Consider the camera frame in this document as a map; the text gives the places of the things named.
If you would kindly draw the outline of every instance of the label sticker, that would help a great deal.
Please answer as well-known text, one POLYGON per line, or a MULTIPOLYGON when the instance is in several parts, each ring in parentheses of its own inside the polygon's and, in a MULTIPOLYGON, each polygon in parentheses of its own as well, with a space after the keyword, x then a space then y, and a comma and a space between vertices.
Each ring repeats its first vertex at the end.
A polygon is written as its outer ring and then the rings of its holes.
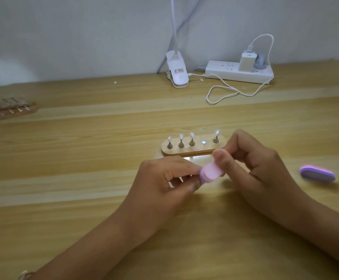
POLYGON ((184 72, 184 69, 177 69, 177 70, 174 70, 174 72, 175 72, 175 75, 176 74, 181 74, 181 73, 184 72))

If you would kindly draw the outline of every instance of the white power strip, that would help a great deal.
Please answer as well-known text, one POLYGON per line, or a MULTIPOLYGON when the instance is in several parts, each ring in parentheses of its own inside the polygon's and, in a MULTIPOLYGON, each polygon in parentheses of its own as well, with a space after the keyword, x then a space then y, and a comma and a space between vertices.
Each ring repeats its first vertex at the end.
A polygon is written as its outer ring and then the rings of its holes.
POLYGON ((270 65, 264 70, 252 69, 251 72, 239 71, 240 63, 209 61, 206 67, 205 78, 217 78, 217 75, 223 80, 252 82, 256 84, 268 84, 273 78, 273 71, 270 65))

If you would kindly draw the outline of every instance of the white charging cable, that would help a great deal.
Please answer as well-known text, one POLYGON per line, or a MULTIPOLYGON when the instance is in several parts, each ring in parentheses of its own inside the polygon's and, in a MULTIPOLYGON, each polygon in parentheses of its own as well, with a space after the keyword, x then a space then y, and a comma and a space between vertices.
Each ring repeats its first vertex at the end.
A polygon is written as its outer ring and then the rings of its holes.
MULTIPOLYGON (((256 38, 251 42, 251 44, 249 45, 248 51, 251 50, 250 52, 252 52, 252 49, 254 48, 253 44, 254 44, 255 40, 257 40, 258 38, 260 38, 260 37, 262 37, 262 36, 266 36, 266 35, 267 35, 267 36, 270 36, 270 37, 272 38, 272 43, 271 43, 271 46, 270 46, 270 48, 269 48, 268 56, 267 56, 267 63, 268 63, 268 65, 270 65, 269 55, 270 55, 270 53, 271 53, 271 49, 272 49, 272 46, 273 46, 273 42, 275 41, 273 35, 271 35, 271 34, 262 34, 262 35, 256 37, 256 38)), ((217 75, 206 75, 206 74, 198 75, 198 74, 196 74, 196 73, 194 73, 194 74, 193 74, 193 73, 189 73, 188 76, 215 76, 215 77, 219 78, 219 79, 223 82, 223 84, 225 84, 225 86, 223 86, 223 85, 214 85, 213 87, 210 88, 210 90, 208 91, 208 94, 207 94, 207 96, 206 96, 206 101, 207 101, 210 105, 215 105, 215 104, 219 103, 221 100, 223 100, 223 99, 225 99, 225 98, 233 97, 233 96, 236 96, 236 95, 238 95, 238 94, 241 94, 241 95, 247 96, 247 97, 252 97, 252 96, 256 95, 256 94, 259 92, 259 90, 263 87, 263 85, 265 85, 266 83, 268 83, 269 81, 271 81, 271 80, 273 79, 273 77, 274 77, 274 76, 272 75, 272 77, 271 77, 269 80, 267 80, 265 83, 263 83, 261 86, 259 86, 258 89, 257 89, 254 93, 252 93, 252 94, 246 94, 246 93, 243 93, 242 91, 236 89, 235 87, 230 86, 230 85, 227 84, 221 77, 219 77, 219 76, 217 76, 217 75), (211 91, 212 91, 215 87, 220 87, 220 88, 228 89, 228 90, 234 90, 235 93, 228 94, 228 95, 226 95, 226 96, 220 98, 218 101, 212 102, 212 101, 210 101, 210 100, 208 99, 208 97, 210 96, 211 91)))

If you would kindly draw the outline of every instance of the white wall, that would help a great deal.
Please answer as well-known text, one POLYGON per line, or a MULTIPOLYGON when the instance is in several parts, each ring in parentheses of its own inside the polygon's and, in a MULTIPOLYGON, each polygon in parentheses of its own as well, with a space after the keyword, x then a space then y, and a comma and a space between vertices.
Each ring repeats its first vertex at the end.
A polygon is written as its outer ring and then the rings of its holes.
MULTIPOLYGON (((195 1, 175 0, 177 24, 195 1)), ((179 49, 192 70, 262 33, 272 63, 339 59, 339 0, 203 0, 179 49)), ((171 35, 170 0, 0 0, 0 85, 153 73, 171 35)))

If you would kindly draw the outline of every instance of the forearm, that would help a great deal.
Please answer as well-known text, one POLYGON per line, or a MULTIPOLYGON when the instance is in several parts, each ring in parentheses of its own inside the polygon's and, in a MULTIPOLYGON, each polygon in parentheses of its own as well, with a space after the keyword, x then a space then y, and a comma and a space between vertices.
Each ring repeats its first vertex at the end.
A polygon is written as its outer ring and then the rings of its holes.
POLYGON ((312 200, 308 216, 293 231, 339 261, 338 212, 312 200))
POLYGON ((30 279, 102 279, 135 247, 118 218, 110 216, 30 279))

